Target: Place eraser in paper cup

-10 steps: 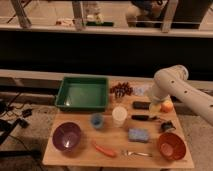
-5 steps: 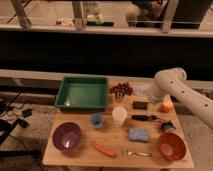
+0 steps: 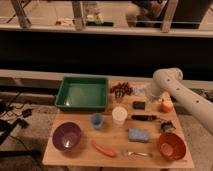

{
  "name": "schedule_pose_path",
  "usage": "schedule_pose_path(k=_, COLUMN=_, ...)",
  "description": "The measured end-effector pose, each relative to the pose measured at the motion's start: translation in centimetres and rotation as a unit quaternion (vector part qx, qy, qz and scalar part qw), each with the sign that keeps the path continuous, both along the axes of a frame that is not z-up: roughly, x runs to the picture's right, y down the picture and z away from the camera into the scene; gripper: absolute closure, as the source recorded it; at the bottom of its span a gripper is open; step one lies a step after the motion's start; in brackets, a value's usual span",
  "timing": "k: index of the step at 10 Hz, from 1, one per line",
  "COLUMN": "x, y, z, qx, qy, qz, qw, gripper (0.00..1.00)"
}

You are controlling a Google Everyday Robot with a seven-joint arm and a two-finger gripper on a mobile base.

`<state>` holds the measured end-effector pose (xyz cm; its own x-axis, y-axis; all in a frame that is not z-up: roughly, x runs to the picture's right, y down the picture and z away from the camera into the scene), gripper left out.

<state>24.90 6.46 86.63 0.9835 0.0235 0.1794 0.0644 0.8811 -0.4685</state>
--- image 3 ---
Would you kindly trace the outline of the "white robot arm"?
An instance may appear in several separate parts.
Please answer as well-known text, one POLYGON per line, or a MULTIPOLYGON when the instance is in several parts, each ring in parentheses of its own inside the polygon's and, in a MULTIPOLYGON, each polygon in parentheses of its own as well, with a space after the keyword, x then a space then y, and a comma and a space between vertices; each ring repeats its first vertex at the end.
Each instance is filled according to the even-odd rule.
POLYGON ((213 103, 185 87, 182 79, 183 72, 179 68, 158 69, 153 73, 145 95, 153 101, 168 92, 213 134, 213 103))

